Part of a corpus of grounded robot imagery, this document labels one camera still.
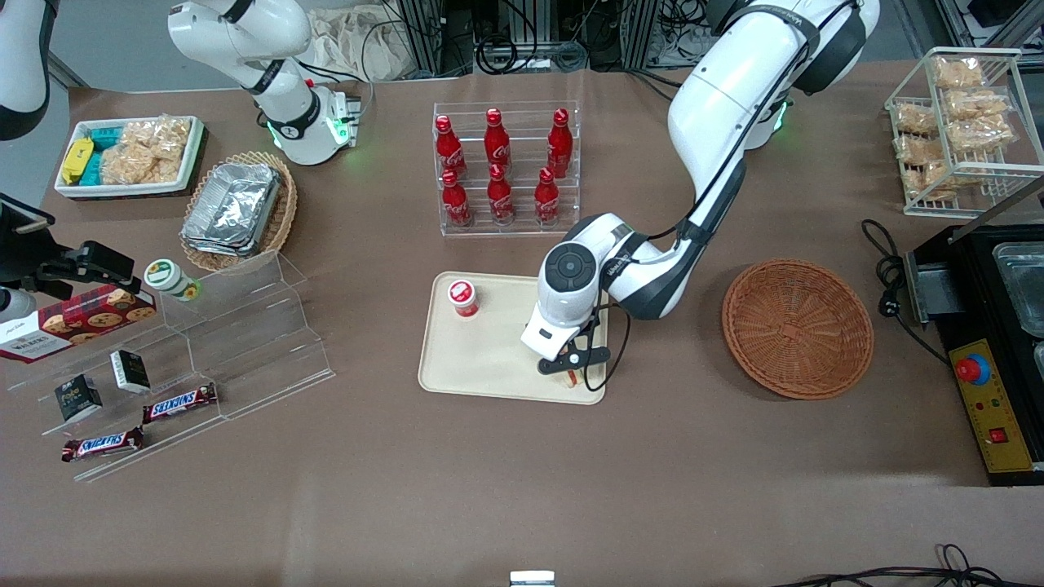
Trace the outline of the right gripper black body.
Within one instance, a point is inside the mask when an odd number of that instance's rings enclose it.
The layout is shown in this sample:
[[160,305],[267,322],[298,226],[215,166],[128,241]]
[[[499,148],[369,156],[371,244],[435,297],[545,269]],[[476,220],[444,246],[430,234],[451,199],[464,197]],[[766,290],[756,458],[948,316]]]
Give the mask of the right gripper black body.
[[55,216],[2,194],[1,282],[8,289],[71,298],[76,263],[73,249],[50,234]]

